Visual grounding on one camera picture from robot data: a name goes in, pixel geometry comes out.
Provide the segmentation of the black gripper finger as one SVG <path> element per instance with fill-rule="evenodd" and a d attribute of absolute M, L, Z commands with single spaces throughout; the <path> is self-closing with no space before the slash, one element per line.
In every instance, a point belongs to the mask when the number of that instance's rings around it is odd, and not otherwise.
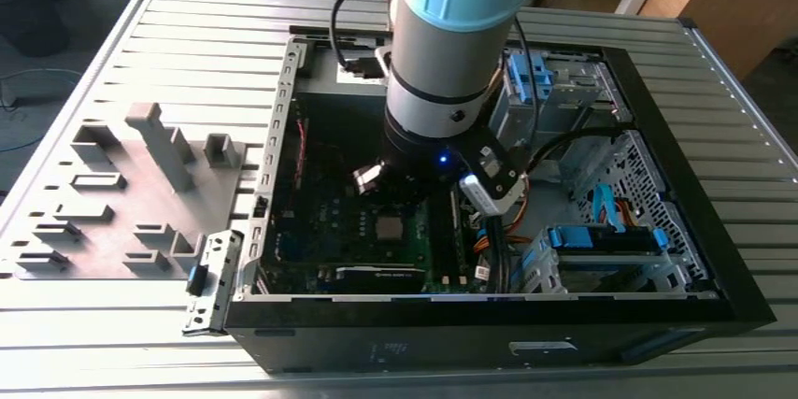
<path fill-rule="evenodd" d="M 379 190 L 383 171 L 385 163 L 378 162 L 365 165 L 351 172 L 354 186 L 359 194 L 373 194 Z"/>

